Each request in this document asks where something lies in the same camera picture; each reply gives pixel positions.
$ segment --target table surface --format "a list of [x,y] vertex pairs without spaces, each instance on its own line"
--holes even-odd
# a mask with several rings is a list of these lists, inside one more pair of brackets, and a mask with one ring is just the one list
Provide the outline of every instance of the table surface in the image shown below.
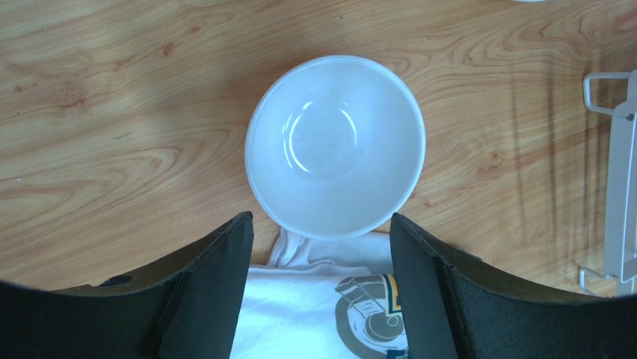
[[637,68],[636,34],[634,0],[0,0],[0,277],[100,283],[245,210],[265,262],[278,227],[245,176],[252,111],[295,65],[352,54],[425,118],[401,213],[577,291],[578,266],[602,269],[610,129],[582,78]]

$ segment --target bowl rim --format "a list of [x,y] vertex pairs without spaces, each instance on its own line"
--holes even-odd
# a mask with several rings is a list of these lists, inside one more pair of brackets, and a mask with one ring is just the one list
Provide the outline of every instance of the bowl rim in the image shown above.
[[[341,61],[353,61],[353,62],[357,62],[359,64],[362,64],[378,73],[380,73],[381,75],[385,76],[386,78],[388,78],[391,82],[393,82],[395,85],[397,85],[399,87],[399,89],[401,90],[402,94],[406,97],[407,101],[411,104],[411,109],[413,111],[413,113],[416,115],[417,118],[417,126],[418,129],[420,131],[420,141],[422,143],[422,146],[419,148],[419,163],[418,163],[418,167],[416,168],[412,178],[411,178],[411,182],[409,184],[409,186],[406,188],[406,190],[404,191],[404,193],[402,194],[402,197],[400,198],[400,200],[396,203],[396,205],[391,209],[387,211],[387,214],[382,216],[382,218],[380,218],[379,220],[375,221],[374,223],[368,224],[366,226],[361,227],[358,230],[351,230],[348,231],[346,233],[340,233],[340,234],[336,234],[336,235],[329,235],[329,234],[320,234],[320,233],[311,233],[308,231],[304,231],[300,228],[296,228],[295,226],[291,226],[289,224],[287,224],[285,221],[282,221],[281,218],[279,218],[275,213],[272,212],[272,210],[268,207],[267,203],[263,200],[261,194],[259,193],[259,191],[257,190],[255,184],[254,184],[254,176],[252,173],[252,166],[251,166],[251,158],[250,158],[250,151],[252,149],[252,143],[253,143],[253,138],[255,136],[255,128],[256,128],[256,124],[257,122],[259,122],[259,118],[261,117],[263,108],[265,106],[265,104],[267,103],[267,101],[269,101],[270,96],[273,94],[273,92],[288,78],[292,77],[294,74],[299,73],[300,71],[303,71],[305,69],[307,69],[308,67],[312,67],[312,66],[316,66],[316,65],[320,65],[320,64],[326,64],[326,63],[331,63],[331,62],[341,62]],[[365,233],[369,233],[377,228],[379,228],[382,224],[384,224],[386,221],[388,221],[389,219],[391,219],[392,215],[399,211],[400,208],[403,207],[403,205],[407,202],[407,200],[409,199],[409,197],[411,196],[411,194],[413,193],[413,190],[416,188],[416,185],[418,184],[418,181],[420,179],[420,176],[422,174],[422,168],[425,165],[425,154],[426,154],[426,147],[427,147],[427,138],[425,135],[425,121],[423,120],[422,117],[422,112],[420,111],[420,105],[418,104],[418,101],[416,100],[416,97],[414,97],[413,93],[411,92],[411,90],[409,89],[409,87],[402,81],[402,79],[400,77],[398,77],[398,75],[396,75],[392,70],[388,69],[387,67],[385,67],[382,64],[379,64],[376,61],[370,60],[368,58],[363,58],[360,56],[355,56],[355,55],[327,55],[327,56],[321,56],[319,58],[314,58],[312,60],[306,61],[302,64],[297,65],[296,67],[293,67],[290,71],[288,71],[287,73],[283,74],[278,80],[276,80],[275,83],[273,83],[272,86],[270,86],[270,88],[265,92],[265,94],[263,95],[263,97],[261,98],[261,100],[259,101],[259,104],[256,106],[254,113],[252,114],[252,118],[250,119],[250,124],[248,125],[247,128],[247,133],[246,133],[246,139],[245,139],[245,149],[244,149],[244,163],[245,163],[245,171],[246,171],[246,175],[247,175],[247,181],[248,184],[250,185],[250,189],[252,190],[252,193],[254,194],[254,197],[256,198],[256,201],[259,203],[259,205],[261,206],[261,208],[263,208],[263,210],[265,211],[265,213],[278,225],[280,225],[282,228],[285,228],[286,230],[296,233],[300,236],[303,236],[305,238],[310,238],[310,239],[322,239],[322,240],[338,240],[338,239],[347,239],[347,238],[354,238],[354,237],[358,237],[361,236]]]

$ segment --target white metal rack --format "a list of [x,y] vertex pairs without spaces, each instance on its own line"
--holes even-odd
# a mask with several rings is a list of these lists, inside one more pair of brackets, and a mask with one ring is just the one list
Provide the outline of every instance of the white metal rack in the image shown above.
[[[592,79],[628,80],[627,101],[615,109],[593,104]],[[586,108],[612,116],[609,171],[606,184],[606,230],[604,233],[604,274],[590,268],[579,269],[579,286],[586,287],[586,275],[617,281],[617,296],[635,291],[637,276],[637,70],[631,73],[591,73],[584,79]]]

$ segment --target white bowl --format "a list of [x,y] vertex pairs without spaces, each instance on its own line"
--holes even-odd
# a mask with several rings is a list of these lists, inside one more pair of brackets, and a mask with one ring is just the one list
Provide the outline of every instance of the white bowl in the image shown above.
[[327,56],[283,75],[256,107],[245,166],[280,226],[315,239],[374,230],[398,211],[425,161],[418,102],[391,70]]

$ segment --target wood grain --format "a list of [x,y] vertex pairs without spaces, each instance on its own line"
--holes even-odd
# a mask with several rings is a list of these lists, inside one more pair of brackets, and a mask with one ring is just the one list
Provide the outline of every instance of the wood grain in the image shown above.
[[245,177],[251,113],[295,65],[352,54],[399,74],[425,117],[401,212],[577,291],[578,266],[601,270],[609,145],[581,81],[637,68],[636,35],[633,0],[0,0],[0,277],[99,283],[242,210],[265,262],[278,227]]

